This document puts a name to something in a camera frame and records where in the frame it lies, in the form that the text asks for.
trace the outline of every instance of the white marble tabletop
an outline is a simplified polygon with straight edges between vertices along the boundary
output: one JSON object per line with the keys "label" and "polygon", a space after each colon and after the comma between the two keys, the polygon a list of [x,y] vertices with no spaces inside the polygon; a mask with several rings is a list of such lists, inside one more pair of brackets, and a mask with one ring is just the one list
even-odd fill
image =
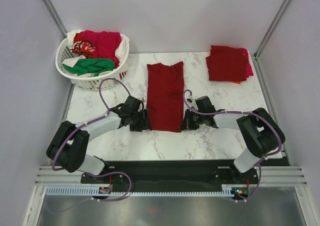
{"label": "white marble tabletop", "polygon": [[[261,87],[250,59],[254,76],[240,85],[231,82],[208,81],[206,57],[208,52],[130,54],[129,70],[123,80],[131,95],[147,99],[147,64],[158,62],[173,65],[183,61],[184,88],[194,97],[207,95],[216,109],[251,111],[267,108]],[[107,104],[123,103],[128,94],[120,84],[102,92]],[[67,120],[75,123],[96,117],[106,110],[97,91],[75,87]],[[196,131],[180,133],[165,131],[130,132],[122,127],[92,140],[87,149],[90,155],[104,160],[192,160],[234,159],[246,145],[240,131],[214,129],[201,125]],[[281,158],[281,153],[274,155]]]}

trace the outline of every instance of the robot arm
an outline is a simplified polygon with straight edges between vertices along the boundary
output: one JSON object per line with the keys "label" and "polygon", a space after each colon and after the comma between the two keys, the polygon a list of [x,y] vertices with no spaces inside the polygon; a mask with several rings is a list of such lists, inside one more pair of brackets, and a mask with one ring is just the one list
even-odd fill
{"label": "robot arm", "polygon": [[64,146],[56,163],[70,173],[80,170],[94,175],[100,174],[105,164],[100,159],[86,154],[88,143],[110,130],[119,129],[127,125],[130,126],[130,131],[141,132],[142,130],[151,129],[149,112],[147,109],[143,109],[143,107],[139,111],[140,105],[143,105],[142,101],[129,96],[124,104],[111,108],[108,115],[105,113],[89,120],[92,121],[101,116],[106,116],[91,124],[87,124],[86,122],[76,124],[69,121],[62,122],[46,151],[46,155],[53,160],[58,149],[71,132],[80,125],[86,124]]}
{"label": "robot arm", "polygon": [[[224,110],[216,110],[207,96],[195,100],[196,107],[201,113],[215,113]],[[253,113],[263,117],[278,133],[281,142],[286,138],[282,130],[272,117],[263,108],[258,108]],[[218,114],[199,115],[186,110],[180,130],[196,130],[200,124],[206,124],[213,128],[231,128],[240,130],[247,148],[233,162],[238,174],[245,173],[267,153],[278,147],[278,141],[271,129],[261,120],[252,115]]]}

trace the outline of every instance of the dark red towel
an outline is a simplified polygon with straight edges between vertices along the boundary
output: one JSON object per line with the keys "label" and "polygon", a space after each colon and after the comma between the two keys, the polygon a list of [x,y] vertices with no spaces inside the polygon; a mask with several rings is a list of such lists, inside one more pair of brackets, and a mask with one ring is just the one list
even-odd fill
{"label": "dark red towel", "polygon": [[209,80],[246,81],[247,62],[241,48],[211,46],[210,56],[206,57]]}
{"label": "dark red towel", "polygon": [[184,63],[173,66],[147,64],[148,92],[146,107],[153,130],[179,132],[184,119]]}
{"label": "dark red towel", "polygon": [[85,30],[79,33],[80,37],[90,41],[96,46],[93,52],[93,58],[107,58],[115,62],[115,67],[119,66],[119,59],[116,58],[115,52],[121,43],[121,36],[119,32],[93,32]]}

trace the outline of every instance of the gray floor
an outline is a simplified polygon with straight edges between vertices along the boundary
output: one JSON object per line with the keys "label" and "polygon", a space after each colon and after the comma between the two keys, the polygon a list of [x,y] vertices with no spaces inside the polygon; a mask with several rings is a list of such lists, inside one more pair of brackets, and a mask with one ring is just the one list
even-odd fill
{"label": "gray floor", "polygon": [[[46,196],[51,210],[84,197]],[[88,201],[59,215],[42,211],[39,226],[305,226],[294,189],[260,188],[247,203],[222,198],[129,197]]]}

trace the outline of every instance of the pink cloth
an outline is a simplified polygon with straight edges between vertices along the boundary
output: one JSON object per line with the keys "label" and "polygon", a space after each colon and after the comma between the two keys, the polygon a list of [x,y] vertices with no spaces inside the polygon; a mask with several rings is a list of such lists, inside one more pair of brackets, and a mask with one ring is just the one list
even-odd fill
{"label": "pink cloth", "polygon": [[246,57],[246,59],[248,59],[248,62],[246,64],[246,77],[248,78],[249,76],[253,76],[254,73],[253,73],[251,65],[250,65],[248,51],[244,48],[241,48],[241,50],[242,50],[242,53],[244,54],[244,56]]}
{"label": "pink cloth", "polygon": [[119,59],[115,55],[116,49],[121,43],[119,32],[93,32],[91,30],[85,30],[79,34],[81,34],[82,38],[96,46],[93,52],[93,58],[107,58],[115,62],[116,68],[119,66]]}

